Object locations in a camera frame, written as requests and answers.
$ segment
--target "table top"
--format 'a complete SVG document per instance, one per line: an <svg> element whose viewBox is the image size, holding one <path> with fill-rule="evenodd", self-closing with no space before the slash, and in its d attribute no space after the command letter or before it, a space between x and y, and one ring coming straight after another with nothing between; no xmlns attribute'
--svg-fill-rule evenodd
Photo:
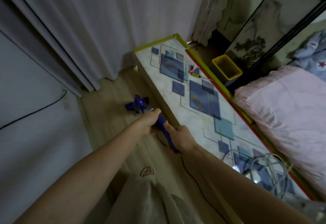
<svg viewBox="0 0 326 224"><path fill-rule="evenodd" d="M172 56L172 60L171 57L166 57L166 51L172 52L168 55ZM223 161L233 168L236 165L241 173L251 166L246 155L259 157L270 153L200 69L197 73L202 78L188 75L187 79L185 72L195 63L177 39L147 47L135 52L135 55L139 69L143 69L140 70L141 73L150 78L149 83L153 83L152 86L155 86L160 95L158 99L164 101L162 107L169 108L166 113L171 121L176 120L177 123L173 125L186 125L203 148L220 159L229 151ZM259 173L262 178L259 185L271 190L271 172L262 165L264 164L256 165L258 170L262 169ZM273 165L273 170L277 177L283 175L281 165ZM308 199L291 178L286 178L285 182L289 183L289 193Z"/></svg>

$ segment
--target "blue tool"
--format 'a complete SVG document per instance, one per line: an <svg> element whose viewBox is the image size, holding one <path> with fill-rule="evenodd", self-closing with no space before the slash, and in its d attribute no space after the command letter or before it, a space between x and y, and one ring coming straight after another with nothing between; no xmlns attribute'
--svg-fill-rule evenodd
<svg viewBox="0 0 326 224"><path fill-rule="evenodd" d="M142 112L144 113L145 111L150 111L150 110L154 110L152 109L152 107L147 106L147 104L149 103L149 98L145 97L145 98L141 98L138 94L135 95L135 100L129 104L126 104L125 107L127 110L135 110L136 113ZM166 131L166 129L164 128L163 124L165 123L165 119L164 117L162 117L161 114L158 115L158 119L155 123L155 125L162 131L162 133L164 134L165 138L168 140L168 143L170 145L170 147L172 148L172 150L174 152L180 152L172 143L171 140L171 136L169 134L169 132Z"/></svg>

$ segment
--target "black cable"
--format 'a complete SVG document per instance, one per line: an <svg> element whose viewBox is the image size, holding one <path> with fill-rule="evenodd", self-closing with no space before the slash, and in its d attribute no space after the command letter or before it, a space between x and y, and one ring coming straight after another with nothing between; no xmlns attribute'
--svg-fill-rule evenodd
<svg viewBox="0 0 326 224"><path fill-rule="evenodd" d="M157 133L156 133L156 136L157 136L157 139L165 146L165 147L167 147L167 145L165 144L165 143L163 143L162 141L161 141L161 139L158 137L158 135L157 135ZM206 199L206 197L204 196L204 193L202 192L202 189L200 188L200 186L199 186L199 184L198 184L198 182L197 182L197 180L190 174L190 172L188 172L188 170L185 168L185 163L184 163L184 161L183 161L183 158L181 157L181 161L182 161L182 165L183 165L183 167L184 167L184 169L185 169L185 171L189 174L189 176L190 177L192 177L192 179L195 181L195 183L197 184L197 186L198 186L198 189L199 189L199 191L201 192L201 194L202 194L202 196L203 196L203 198L205 199L205 201L215 210L215 212L216 213L218 213L219 214L219 216L227 223L227 224L229 224L228 222L227 222L227 220L221 215L221 213L220 212L218 212L218 210L217 209L215 209L214 208L214 206Z"/></svg>
<svg viewBox="0 0 326 224"><path fill-rule="evenodd" d="M7 127L7 126L9 126L9 125L11 125L11 124L13 124L13 123L15 123L15 122L17 122L17 121L23 119L23 118L26 118L26 117L28 117L28 116L30 116L30 115L32 115L32 114L34 114L34 113L37 113L37 112L39 112L39 111L41 111L41 110L43 110L43 109L45 109L45 108L47 108L47 107L49 107L49 106L54 105L55 103L57 103L58 101L60 101L60 100L61 100L61 99L62 99L62 98L67 94L67 90L64 89L64 91L65 91L65 94L64 94L61 98L59 98L57 101L55 101L55 102L53 102L53 103L51 103L51 104L49 104L49 105L47 105L47 106L45 106L45 107L43 107L43 108L37 110L37 111L34 111L34 112L30 113L30 114L27 114L27 115L25 115L25 116L23 116L23 117L21 117L21 118L18 118L18 119L14 120L14 121L12 121L12 122L10 122L10 123L7 123L6 125L2 126L2 127L0 128L0 130L2 130L3 128L5 128L5 127Z"/></svg>

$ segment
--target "hand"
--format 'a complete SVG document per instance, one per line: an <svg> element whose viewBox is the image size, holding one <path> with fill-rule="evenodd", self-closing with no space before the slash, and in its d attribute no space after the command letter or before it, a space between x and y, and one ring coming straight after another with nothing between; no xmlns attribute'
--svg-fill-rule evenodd
<svg viewBox="0 0 326 224"><path fill-rule="evenodd" d="M149 133L156 133L160 130L154 125L158 119L158 115L161 113L159 108L154 111L146 111L141 115L136 122L139 124L139 128L143 131L142 135L148 135Z"/></svg>
<svg viewBox="0 0 326 224"><path fill-rule="evenodd" d="M190 134L187 126L180 126L174 129L169 123L165 122L164 127L169 132L173 145L182 153L190 152L197 146L193 136Z"/></svg>

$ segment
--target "pink bedsheet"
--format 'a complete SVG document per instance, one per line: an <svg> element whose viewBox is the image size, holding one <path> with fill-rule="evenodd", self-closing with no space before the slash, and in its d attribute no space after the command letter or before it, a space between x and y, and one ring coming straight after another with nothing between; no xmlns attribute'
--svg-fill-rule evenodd
<svg viewBox="0 0 326 224"><path fill-rule="evenodd" d="M283 66L238 88L233 101L326 199L326 83Z"/></svg>

